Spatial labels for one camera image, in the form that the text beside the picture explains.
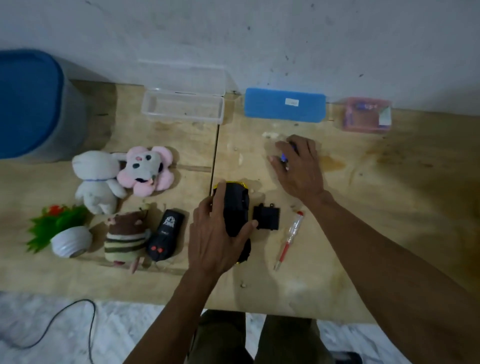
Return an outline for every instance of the dark green pants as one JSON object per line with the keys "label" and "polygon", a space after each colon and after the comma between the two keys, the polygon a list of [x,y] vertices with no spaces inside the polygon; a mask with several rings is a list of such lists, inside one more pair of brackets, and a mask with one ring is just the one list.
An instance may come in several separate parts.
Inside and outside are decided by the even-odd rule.
{"label": "dark green pants", "polygon": [[208,310],[200,318],[189,364],[330,364],[316,322],[268,315],[253,361],[245,349],[245,314]]}

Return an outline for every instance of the artificial plant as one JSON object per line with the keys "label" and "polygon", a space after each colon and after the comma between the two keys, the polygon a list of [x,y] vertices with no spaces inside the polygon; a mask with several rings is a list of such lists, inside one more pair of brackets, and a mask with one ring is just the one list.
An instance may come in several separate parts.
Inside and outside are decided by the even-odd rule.
{"label": "artificial plant", "polygon": [[42,216],[33,218],[33,227],[28,231],[33,234],[34,238],[27,245],[27,251],[38,253],[50,244],[50,239],[59,232],[82,226],[88,217],[88,209],[85,206],[59,206],[53,205],[50,208],[42,209]]}

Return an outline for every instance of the blue pencil case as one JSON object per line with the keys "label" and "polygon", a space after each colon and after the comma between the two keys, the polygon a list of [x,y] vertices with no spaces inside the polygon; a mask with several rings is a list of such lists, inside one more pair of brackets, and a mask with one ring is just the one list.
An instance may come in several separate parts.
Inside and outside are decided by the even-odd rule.
{"label": "blue pencil case", "polygon": [[247,88],[244,112],[250,118],[320,122],[325,106],[323,94]]}

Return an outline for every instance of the gray wall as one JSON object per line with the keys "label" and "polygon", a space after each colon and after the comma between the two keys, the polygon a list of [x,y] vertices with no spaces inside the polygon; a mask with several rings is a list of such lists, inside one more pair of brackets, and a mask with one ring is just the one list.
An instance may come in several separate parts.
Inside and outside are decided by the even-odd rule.
{"label": "gray wall", "polygon": [[370,96],[480,115],[474,0],[3,0],[0,48],[75,78],[145,82],[139,61],[225,66],[247,87]]}

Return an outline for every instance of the black toy car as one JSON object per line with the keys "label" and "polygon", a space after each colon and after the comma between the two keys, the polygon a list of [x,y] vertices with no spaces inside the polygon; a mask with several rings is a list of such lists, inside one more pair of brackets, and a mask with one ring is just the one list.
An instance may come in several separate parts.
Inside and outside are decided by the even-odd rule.
{"label": "black toy car", "polygon": [[[215,195],[217,186],[213,187]],[[248,222],[248,207],[250,199],[248,197],[247,185],[242,182],[227,181],[225,190],[223,218],[225,219],[225,227],[229,236],[237,236],[241,228]],[[244,262],[250,255],[252,244],[250,239],[247,240],[240,254],[238,263]]]}

